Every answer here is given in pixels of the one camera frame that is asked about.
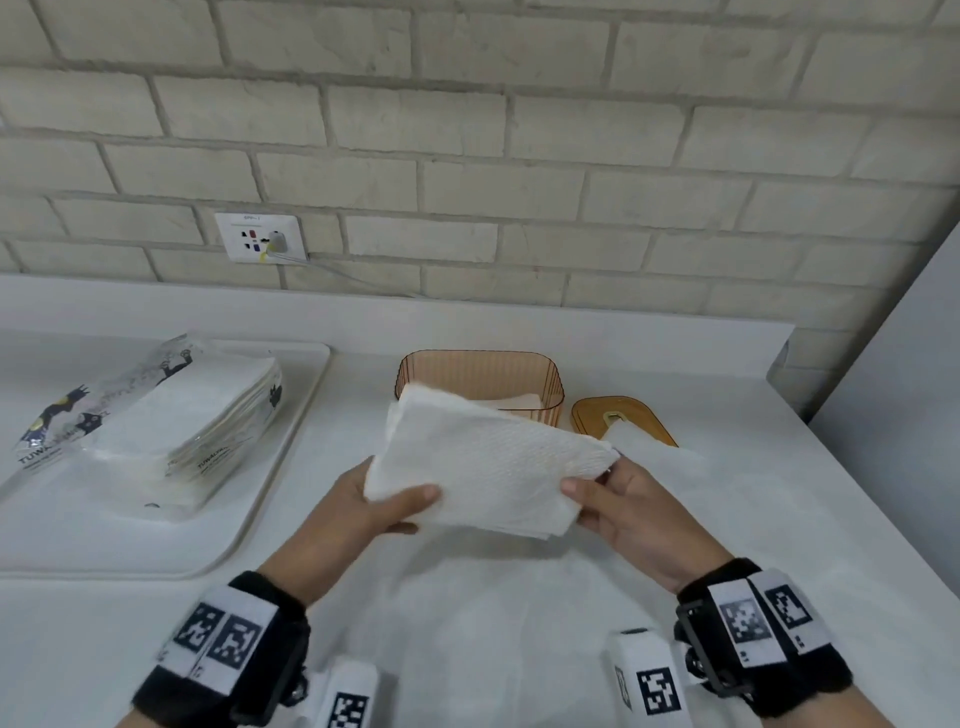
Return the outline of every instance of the black wrist strap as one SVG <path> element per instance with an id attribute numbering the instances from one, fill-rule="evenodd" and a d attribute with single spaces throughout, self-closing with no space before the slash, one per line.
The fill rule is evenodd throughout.
<path id="1" fill-rule="evenodd" d="M 260 604 L 275 605 L 276 612 L 253 653 L 248 653 L 249 660 L 229 695 L 161 665 L 154 667 L 134 695 L 133 706 L 164 728 L 266 725 L 276 705 L 289 696 L 300 680 L 310 636 L 303 605 L 255 571 L 245 571 L 229 585 L 262 600 Z"/>
<path id="2" fill-rule="evenodd" d="M 829 643 L 800 654 L 752 583 L 756 605 L 766 617 L 786 660 L 743 667 L 709 587 L 747 579 L 761 571 L 749 559 L 733 559 L 685 587 L 678 595 L 681 621 L 675 628 L 675 636 L 693 645 L 687 653 L 687 667 L 693 674 L 708 678 L 705 684 L 708 690 L 724 697 L 739 694 L 758 716 L 778 717 L 818 692 L 845 690 L 852 685 L 852 674 L 840 653 Z"/>

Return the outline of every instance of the wristband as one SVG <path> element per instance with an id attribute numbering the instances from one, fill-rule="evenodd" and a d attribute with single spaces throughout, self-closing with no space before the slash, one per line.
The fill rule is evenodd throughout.
<path id="1" fill-rule="evenodd" d="M 164 728 L 266 725 L 302 699 L 305 610 L 246 571 L 206 595 L 160 649 L 133 706 Z"/>
<path id="2" fill-rule="evenodd" d="M 721 697 L 740 695 L 760 717 L 782 716 L 852 674 L 805 596 L 780 571 L 733 559 L 678 595 L 687 668 Z"/>

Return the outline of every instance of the qr-like marker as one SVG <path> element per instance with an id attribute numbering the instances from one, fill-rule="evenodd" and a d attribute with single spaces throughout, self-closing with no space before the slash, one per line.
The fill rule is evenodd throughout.
<path id="1" fill-rule="evenodd" d="M 616 665 L 613 666 L 613 669 L 616 671 L 617 685 L 620 686 L 620 699 L 623 700 L 624 705 L 630 708 L 630 710 L 633 710 L 634 706 L 630 704 L 630 694 L 627 692 L 627 679 L 623 676 L 623 670 Z"/>
<path id="2" fill-rule="evenodd" d="M 370 699 L 366 695 L 338 692 L 326 728 L 360 728 Z"/>
<path id="3" fill-rule="evenodd" d="M 640 684 L 643 708 L 648 716 L 661 716 L 681 709 L 669 667 L 643 670 L 636 674 L 636 680 Z"/>
<path id="4" fill-rule="evenodd" d="M 788 585 L 784 584 L 764 593 L 770 599 L 770 603 L 774 605 L 774 609 L 780 614 L 787 629 L 793 629 L 813 621 L 813 617 L 807 612 L 803 603 Z"/>
<path id="5" fill-rule="evenodd" d="M 240 669 L 256 644 L 260 627 L 247 619 L 230 615 L 207 656 L 218 663 Z"/>
<path id="6" fill-rule="evenodd" d="M 730 627 L 737 644 L 758 642 L 773 637 L 766 621 L 760 617 L 760 608 L 753 599 L 740 599 L 720 605 L 720 614 Z"/>
<path id="7" fill-rule="evenodd" d="M 201 602 L 197 605 L 193 614 L 186 618 L 183 627 L 174 637 L 174 643 L 186 647 L 191 652 L 199 653 L 223 616 L 224 611 L 222 609 Z"/>

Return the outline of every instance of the hand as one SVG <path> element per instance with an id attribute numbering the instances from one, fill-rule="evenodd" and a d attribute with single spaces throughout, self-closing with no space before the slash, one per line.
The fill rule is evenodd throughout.
<path id="1" fill-rule="evenodd" d="M 625 457 L 613 463 L 604 485 L 571 477 L 561 491 L 584 507 L 577 523 L 673 594 L 733 558 L 646 469 Z"/>
<path id="2" fill-rule="evenodd" d="M 348 470 L 303 525 L 259 571 L 287 594 L 310 606 L 325 595 L 382 533 L 417 533 L 404 523 L 440 499 L 440 487 L 419 485 L 371 503 L 363 495 L 372 458 Z"/>

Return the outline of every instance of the folded paper towel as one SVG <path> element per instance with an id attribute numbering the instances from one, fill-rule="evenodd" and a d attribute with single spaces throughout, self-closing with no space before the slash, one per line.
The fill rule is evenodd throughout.
<path id="1" fill-rule="evenodd" d="M 443 500 L 414 521 L 542 539 L 564 534 L 579 511 L 561 495 L 561 478 L 594 478 L 618 457 L 592 437 L 419 384 L 407 384 L 391 406 L 386 439 L 367 473 L 370 499 L 437 483 Z"/>

